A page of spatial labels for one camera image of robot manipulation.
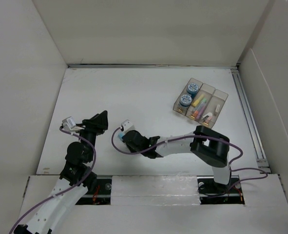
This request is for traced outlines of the small white eraser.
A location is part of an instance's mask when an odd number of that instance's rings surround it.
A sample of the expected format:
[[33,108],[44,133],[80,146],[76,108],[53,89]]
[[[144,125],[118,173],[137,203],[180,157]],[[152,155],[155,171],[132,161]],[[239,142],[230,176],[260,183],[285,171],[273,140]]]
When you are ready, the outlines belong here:
[[219,111],[220,111],[220,105],[218,104],[218,105],[216,106],[215,113],[219,113]]

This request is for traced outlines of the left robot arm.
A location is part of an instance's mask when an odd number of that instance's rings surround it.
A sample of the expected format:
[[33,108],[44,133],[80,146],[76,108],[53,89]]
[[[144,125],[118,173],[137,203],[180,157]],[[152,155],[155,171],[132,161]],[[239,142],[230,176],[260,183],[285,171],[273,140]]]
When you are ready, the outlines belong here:
[[108,112],[79,124],[68,117],[59,129],[78,140],[69,144],[64,168],[49,196],[23,214],[11,228],[11,234],[54,234],[75,204],[96,189],[96,137],[108,129]]

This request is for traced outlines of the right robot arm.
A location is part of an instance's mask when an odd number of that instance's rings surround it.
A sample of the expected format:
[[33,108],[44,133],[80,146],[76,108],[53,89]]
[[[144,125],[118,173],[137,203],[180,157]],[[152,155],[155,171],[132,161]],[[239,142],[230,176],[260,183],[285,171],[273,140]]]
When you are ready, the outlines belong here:
[[136,130],[128,130],[120,137],[130,152],[140,152],[150,159],[192,153],[212,167],[213,186],[217,191],[224,192],[231,185],[228,161],[230,139],[210,128],[197,126],[195,131],[186,135],[150,138]]

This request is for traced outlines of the blue white jar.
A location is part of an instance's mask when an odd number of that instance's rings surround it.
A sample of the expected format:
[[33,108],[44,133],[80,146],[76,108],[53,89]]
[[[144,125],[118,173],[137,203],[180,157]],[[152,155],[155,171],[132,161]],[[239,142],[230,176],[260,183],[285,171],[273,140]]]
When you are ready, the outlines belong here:
[[186,92],[192,97],[194,98],[197,93],[198,93],[198,90],[199,90],[199,86],[197,83],[189,83],[187,85],[187,88],[186,88]]
[[183,94],[179,98],[179,106],[181,107],[189,107],[192,103],[193,98],[189,94]]

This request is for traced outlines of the orange highlighter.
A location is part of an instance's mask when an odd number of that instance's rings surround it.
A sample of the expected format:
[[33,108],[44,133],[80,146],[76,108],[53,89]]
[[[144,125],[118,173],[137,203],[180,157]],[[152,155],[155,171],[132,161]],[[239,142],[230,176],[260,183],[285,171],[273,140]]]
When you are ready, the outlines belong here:
[[198,116],[198,113],[199,113],[199,111],[195,111],[192,116],[193,116],[194,118],[196,118],[196,117]]

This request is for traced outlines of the pink white correction tape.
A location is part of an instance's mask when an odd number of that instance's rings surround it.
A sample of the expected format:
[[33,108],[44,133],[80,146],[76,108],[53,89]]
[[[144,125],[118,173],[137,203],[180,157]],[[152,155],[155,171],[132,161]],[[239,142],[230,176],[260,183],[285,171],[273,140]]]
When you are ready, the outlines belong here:
[[203,122],[206,122],[206,123],[210,122],[210,120],[212,119],[212,116],[213,114],[211,112],[206,113],[203,116]]

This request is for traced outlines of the pink highlighter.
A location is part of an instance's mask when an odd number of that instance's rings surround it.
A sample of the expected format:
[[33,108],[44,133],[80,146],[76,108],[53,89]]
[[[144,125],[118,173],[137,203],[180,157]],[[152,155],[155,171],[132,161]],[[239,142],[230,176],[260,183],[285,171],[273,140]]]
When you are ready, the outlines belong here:
[[204,102],[201,103],[200,107],[198,108],[197,113],[196,113],[196,116],[199,115],[199,113],[201,112],[201,110],[202,110],[205,106],[206,106],[206,102],[204,101]]

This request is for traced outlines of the blue highlighter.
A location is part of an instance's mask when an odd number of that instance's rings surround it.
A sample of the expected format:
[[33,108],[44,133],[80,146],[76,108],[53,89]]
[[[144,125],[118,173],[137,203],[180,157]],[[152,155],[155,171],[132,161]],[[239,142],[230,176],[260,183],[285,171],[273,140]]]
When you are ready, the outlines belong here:
[[119,138],[121,141],[123,140],[123,137],[124,137],[124,133],[123,133],[123,132],[121,132],[121,133],[118,134],[118,138]]

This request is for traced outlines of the yellow highlighter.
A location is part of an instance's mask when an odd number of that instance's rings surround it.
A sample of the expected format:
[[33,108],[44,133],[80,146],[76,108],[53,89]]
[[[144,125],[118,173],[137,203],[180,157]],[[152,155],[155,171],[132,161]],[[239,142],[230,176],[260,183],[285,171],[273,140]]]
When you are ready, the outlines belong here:
[[200,95],[193,103],[192,103],[192,107],[196,107],[199,102],[202,100],[202,98],[204,97],[204,95]]

